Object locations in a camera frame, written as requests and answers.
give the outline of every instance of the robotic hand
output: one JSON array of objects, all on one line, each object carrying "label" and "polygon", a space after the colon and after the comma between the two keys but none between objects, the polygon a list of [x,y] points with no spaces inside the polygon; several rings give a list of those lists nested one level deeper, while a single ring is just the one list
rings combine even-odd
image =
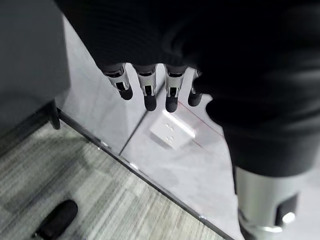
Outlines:
[{"label": "robotic hand", "polygon": [[135,65],[149,111],[156,107],[155,64],[166,64],[169,112],[185,71],[169,66],[201,72],[189,104],[201,94],[213,98],[206,111],[223,128],[246,240],[269,240],[295,219],[320,146],[317,1],[55,2],[124,99],[132,90],[122,63]]},{"label": "robotic hand", "polygon": [[[112,86],[119,91],[120,96],[124,100],[130,100],[133,97],[133,91],[129,82],[125,65],[125,63],[105,65],[102,72],[110,80]],[[157,107],[156,67],[156,64],[133,64],[133,68],[137,73],[139,84],[144,96],[144,106],[148,111],[154,111]],[[165,65],[165,108],[169,113],[173,113],[178,107],[179,92],[182,87],[186,69],[187,66]],[[195,71],[193,79],[198,77],[198,75],[198,71]],[[192,107],[198,106],[201,102],[201,97],[202,95],[195,91],[195,88],[192,84],[188,97],[189,105]]]}]

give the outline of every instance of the gray carpet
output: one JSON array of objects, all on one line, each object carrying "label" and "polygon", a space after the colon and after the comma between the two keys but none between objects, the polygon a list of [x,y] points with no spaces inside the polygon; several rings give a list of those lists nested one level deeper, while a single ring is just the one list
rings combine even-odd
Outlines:
[{"label": "gray carpet", "polygon": [[223,240],[65,124],[0,158],[1,240],[29,239],[66,199],[79,212],[61,240]]}]

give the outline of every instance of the black fabric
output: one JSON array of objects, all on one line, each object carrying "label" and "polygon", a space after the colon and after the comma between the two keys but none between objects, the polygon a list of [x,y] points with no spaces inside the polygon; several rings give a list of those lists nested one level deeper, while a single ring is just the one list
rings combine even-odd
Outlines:
[{"label": "black fabric", "polygon": [[110,64],[110,65],[103,65],[103,67],[100,68],[100,70],[106,74],[106,73],[114,73],[118,72],[122,69],[123,63],[116,63],[116,64]]},{"label": "black fabric", "polygon": [[101,69],[197,67],[232,164],[266,176],[311,168],[320,133],[320,2],[56,0]]},{"label": "black fabric", "polygon": [[133,64],[132,66],[136,70],[136,72],[139,74],[153,73],[156,68],[156,64],[144,65],[144,66]]}]

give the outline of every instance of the dark gray panel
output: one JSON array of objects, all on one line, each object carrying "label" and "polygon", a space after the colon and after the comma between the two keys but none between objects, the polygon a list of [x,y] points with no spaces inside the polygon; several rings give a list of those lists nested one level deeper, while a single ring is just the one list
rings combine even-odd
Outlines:
[{"label": "dark gray panel", "polygon": [[62,16],[53,2],[0,2],[0,72],[0,135],[68,88]]}]

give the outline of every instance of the red line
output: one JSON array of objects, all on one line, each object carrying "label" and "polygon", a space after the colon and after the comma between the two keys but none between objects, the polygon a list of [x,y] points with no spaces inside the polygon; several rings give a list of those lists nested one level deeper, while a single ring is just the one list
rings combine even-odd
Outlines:
[{"label": "red line", "polygon": [[[178,101],[178,103],[180,103],[182,106],[184,106],[190,113],[192,113],[193,115],[195,115],[189,108],[187,108],[182,102]],[[218,135],[220,135],[221,137],[225,138],[223,135],[221,135],[219,132],[217,132],[215,129],[213,129],[211,126],[209,126],[205,121],[203,121],[200,117],[198,117],[197,115],[195,115],[198,119],[200,119],[201,122],[203,122],[205,125],[207,125],[210,129],[212,129],[213,131],[215,131]]]},{"label": "red line", "polygon": [[192,139],[192,141],[197,144],[200,148],[202,148],[203,150],[205,150],[206,152],[208,152],[203,146],[201,146],[199,143],[197,143],[194,139]]}]

